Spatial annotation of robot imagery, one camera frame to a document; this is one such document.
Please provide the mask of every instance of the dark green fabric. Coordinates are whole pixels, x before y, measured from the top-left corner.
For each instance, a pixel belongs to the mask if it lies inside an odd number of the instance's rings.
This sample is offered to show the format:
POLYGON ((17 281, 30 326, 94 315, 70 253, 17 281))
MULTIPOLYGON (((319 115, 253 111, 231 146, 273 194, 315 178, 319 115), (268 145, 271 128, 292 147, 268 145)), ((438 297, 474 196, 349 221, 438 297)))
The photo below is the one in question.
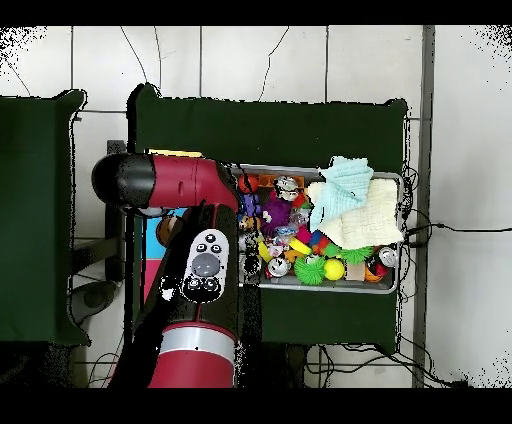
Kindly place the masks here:
MULTIPOLYGON (((396 173, 406 111, 403 100, 374 105, 167 99, 149 84, 139 86, 129 102, 135 119, 130 136, 139 152, 199 151, 224 162, 301 167, 327 167, 332 156, 342 155, 366 157, 374 170, 396 173)), ((394 349, 396 293, 262 292, 264 341, 368 342, 394 349)))
POLYGON ((82 91, 0 97, 0 340, 87 344, 67 312, 70 119, 82 91))

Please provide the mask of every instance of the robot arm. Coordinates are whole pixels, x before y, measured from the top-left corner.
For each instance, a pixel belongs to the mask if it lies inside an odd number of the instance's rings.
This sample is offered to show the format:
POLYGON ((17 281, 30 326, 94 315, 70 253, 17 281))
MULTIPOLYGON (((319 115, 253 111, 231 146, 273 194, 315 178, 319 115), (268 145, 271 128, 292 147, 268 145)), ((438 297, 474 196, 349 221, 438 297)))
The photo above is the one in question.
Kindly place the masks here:
POLYGON ((226 170, 208 159, 116 154, 103 158, 92 178, 105 203, 190 207, 153 283, 155 304, 109 387, 232 387, 239 204, 226 170), (162 289, 172 290, 169 301, 162 289))

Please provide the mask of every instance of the green table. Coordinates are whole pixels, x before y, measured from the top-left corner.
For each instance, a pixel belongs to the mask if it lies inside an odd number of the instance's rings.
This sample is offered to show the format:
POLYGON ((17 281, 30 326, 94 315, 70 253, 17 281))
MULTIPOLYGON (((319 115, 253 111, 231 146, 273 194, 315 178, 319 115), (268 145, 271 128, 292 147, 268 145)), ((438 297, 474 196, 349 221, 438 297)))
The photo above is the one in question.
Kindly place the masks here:
MULTIPOLYGON (((138 152, 150 148, 198 151, 239 164, 326 167, 335 155, 366 157, 376 171, 401 173, 406 112, 404 100, 374 105, 158 98, 146 84, 137 87, 128 102, 129 140, 136 141, 138 152)), ((141 234, 139 221, 135 234, 141 234)), ((135 252, 140 251, 139 236, 135 252)), ((140 262, 134 266, 134 275, 140 275, 140 262)), ((135 310, 138 292, 135 287, 135 310)), ((396 292, 263 289, 263 341, 378 343, 393 352, 396 300, 396 292)))

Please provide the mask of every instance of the gray bin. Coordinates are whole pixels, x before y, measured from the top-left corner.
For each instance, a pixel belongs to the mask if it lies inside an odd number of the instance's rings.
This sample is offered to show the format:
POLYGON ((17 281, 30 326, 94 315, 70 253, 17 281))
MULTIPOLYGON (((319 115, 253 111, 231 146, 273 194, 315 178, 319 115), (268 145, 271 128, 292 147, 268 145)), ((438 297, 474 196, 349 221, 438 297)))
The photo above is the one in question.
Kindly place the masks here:
MULTIPOLYGON (((240 168, 246 174, 274 174, 284 176, 303 176, 304 185, 307 187, 310 183, 315 181, 324 181, 316 168, 293 168, 293 167, 279 167, 279 166, 266 166, 266 165, 240 165, 240 168)), ((239 177, 242 171, 238 166, 232 165, 231 172, 234 176, 239 177)), ((374 172, 372 179, 392 179, 397 183, 397 210, 396 219, 398 228, 402 224, 402 215, 400 213, 400 206, 403 198, 403 179, 400 175, 390 172, 374 172)), ((260 203, 265 204, 270 189, 258 189, 260 196, 260 203)), ((250 281, 245 281, 243 270, 240 270, 239 285, 243 286, 244 283, 257 283, 261 288, 277 289, 277 290, 302 290, 302 291, 326 291, 336 293, 367 293, 367 294, 389 294, 396 290, 400 279, 400 245, 396 243, 396 252, 398 262, 394 269, 391 270, 382 280, 378 283, 368 283, 363 281, 354 280, 338 280, 324 281, 318 286, 310 286, 302 284, 294 275, 286 275, 281 278, 272 278, 267 280, 264 276, 264 270, 256 278, 250 281)))

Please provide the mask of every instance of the light blue cloth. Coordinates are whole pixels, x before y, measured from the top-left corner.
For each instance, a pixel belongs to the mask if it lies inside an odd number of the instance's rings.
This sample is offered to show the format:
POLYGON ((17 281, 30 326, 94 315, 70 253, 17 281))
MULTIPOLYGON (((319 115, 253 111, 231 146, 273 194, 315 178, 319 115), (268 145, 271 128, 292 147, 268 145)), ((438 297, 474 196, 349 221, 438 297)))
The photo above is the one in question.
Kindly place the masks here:
POLYGON ((311 211, 311 232, 318 229, 323 220, 339 218, 343 213, 363 206, 373 176, 373 169, 368 166, 366 158, 334 156, 331 166, 319 171, 325 178, 325 185, 311 211))

